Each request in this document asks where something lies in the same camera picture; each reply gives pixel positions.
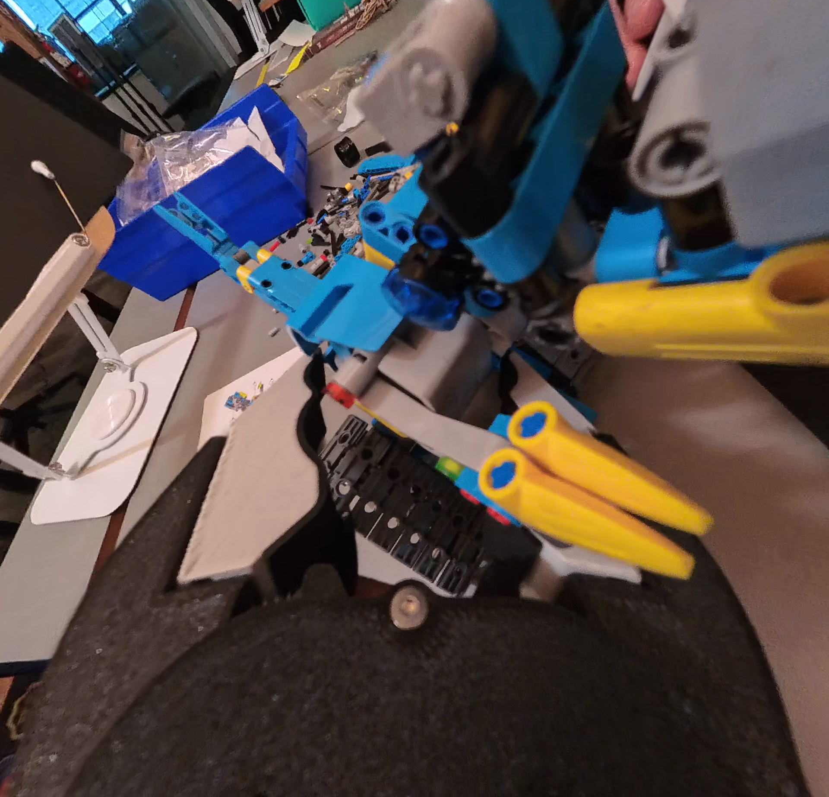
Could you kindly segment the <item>person's right hand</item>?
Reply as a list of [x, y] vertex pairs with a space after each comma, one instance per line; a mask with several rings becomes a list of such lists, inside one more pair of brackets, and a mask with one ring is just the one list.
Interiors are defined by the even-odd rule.
[[665, 12], [663, 0], [608, 0], [626, 60], [626, 85], [633, 92], [648, 48]]

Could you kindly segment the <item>large black board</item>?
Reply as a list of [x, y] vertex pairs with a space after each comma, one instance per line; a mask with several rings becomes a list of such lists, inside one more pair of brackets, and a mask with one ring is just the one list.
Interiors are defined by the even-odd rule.
[[1, 84], [1, 322], [132, 167], [120, 148], [15, 82]]

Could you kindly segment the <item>grey desk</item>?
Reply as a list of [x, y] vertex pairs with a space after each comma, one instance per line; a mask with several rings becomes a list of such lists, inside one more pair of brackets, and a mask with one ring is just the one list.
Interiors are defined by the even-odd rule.
[[[293, 346], [264, 335], [269, 311], [213, 273], [193, 294], [158, 302], [135, 290], [116, 336], [141, 343], [169, 330], [172, 315], [199, 331], [138, 491], [115, 542], [196, 451], [202, 397], [220, 383]], [[827, 532], [805, 509], [765, 500], [765, 485], [821, 491], [826, 509], [827, 451], [749, 373], [714, 365], [622, 364], [610, 368], [604, 405], [611, 428], [630, 441], [653, 441], [648, 462], [693, 496], [714, 499], [725, 530], [709, 547], [735, 585], [772, 665], [813, 795], [827, 795]], [[34, 526], [22, 522], [2, 565], [2, 663], [53, 655], [84, 595], [110, 517]]]

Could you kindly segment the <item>clear plastic parts bags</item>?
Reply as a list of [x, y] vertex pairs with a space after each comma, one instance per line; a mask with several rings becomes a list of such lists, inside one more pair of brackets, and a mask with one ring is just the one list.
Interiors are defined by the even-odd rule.
[[212, 128], [199, 128], [148, 141], [133, 136], [123, 140], [132, 168], [118, 187], [115, 216], [127, 225], [175, 191], [181, 190], [244, 148], [259, 153], [272, 168], [285, 164], [270, 138], [257, 107]]

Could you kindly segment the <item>blue storage bin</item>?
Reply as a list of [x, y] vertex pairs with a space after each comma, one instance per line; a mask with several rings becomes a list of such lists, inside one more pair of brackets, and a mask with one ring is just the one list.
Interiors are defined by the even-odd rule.
[[[283, 168], [245, 147], [182, 189], [236, 244], [266, 244], [306, 218], [307, 132], [271, 87], [251, 90], [204, 129], [245, 120], [255, 109]], [[152, 209], [127, 225], [115, 204], [109, 211], [116, 235], [99, 264], [109, 276], [164, 301], [219, 270], [215, 259]]]

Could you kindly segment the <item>tilted wooden board stand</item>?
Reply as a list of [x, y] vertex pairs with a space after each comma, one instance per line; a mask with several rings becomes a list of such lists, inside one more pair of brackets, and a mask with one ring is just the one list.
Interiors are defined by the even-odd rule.
[[242, 11], [244, 21], [254, 40], [256, 52], [238, 66], [234, 73], [234, 80], [245, 76], [252, 69], [269, 60], [273, 54], [274, 44], [269, 42], [263, 17], [254, 0], [229, 0]]

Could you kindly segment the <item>pile of loose building bricks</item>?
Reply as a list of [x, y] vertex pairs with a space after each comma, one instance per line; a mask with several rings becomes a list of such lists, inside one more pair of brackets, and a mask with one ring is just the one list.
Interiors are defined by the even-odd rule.
[[381, 142], [366, 150], [342, 184], [322, 186], [323, 203], [265, 245], [289, 266], [322, 277], [346, 254], [363, 252], [360, 210], [367, 202], [391, 199], [413, 176], [414, 155], [401, 156]]

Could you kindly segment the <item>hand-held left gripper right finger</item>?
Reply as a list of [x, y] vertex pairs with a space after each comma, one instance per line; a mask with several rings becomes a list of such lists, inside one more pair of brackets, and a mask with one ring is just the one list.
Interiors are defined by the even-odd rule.
[[[595, 428], [566, 397], [558, 392], [517, 351], [504, 354], [504, 402], [516, 407], [535, 401], [554, 406], [565, 419], [565, 424], [578, 432], [594, 436]], [[522, 597], [552, 601], [563, 589], [565, 580], [572, 575], [587, 575], [639, 585], [642, 574], [637, 567], [586, 550], [566, 545], [548, 535], [528, 527], [528, 532], [541, 544], [541, 550], [528, 577], [524, 580]]]

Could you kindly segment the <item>white instruction booklet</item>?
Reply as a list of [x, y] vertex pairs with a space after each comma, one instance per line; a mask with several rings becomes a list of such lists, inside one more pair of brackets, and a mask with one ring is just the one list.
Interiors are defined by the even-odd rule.
[[203, 401], [196, 449], [201, 450], [214, 437], [226, 437], [233, 423], [253, 402], [297, 362], [306, 359], [306, 354], [299, 347], [294, 347], [207, 395]]

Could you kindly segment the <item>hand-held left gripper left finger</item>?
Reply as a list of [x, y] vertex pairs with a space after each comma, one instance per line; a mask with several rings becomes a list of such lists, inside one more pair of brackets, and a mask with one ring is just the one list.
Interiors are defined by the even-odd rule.
[[322, 356], [300, 356], [233, 423], [177, 584], [251, 577], [263, 593], [286, 596], [310, 567], [329, 564], [354, 593], [356, 534], [319, 456], [325, 387]]

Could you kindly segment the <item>blue grey building-block toy robot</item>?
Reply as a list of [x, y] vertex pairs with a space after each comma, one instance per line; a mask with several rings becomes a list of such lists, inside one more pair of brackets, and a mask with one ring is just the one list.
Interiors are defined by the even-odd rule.
[[687, 580], [693, 556], [647, 523], [704, 533], [685, 495], [547, 402], [496, 432], [460, 419], [504, 363], [496, 326], [560, 301], [554, 237], [625, 65], [608, 4], [575, 22], [547, 0], [430, 0], [380, 58], [359, 107], [416, 157], [426, 195], [402, 241], [377, 206], [376, 249], [401, 250], [391, 270], [347, 254], [316, 277], [238, 246], [181, 192], [153, 211], [286, 316], [325, 362], [324, 395], [454, 462], [497, 519]]

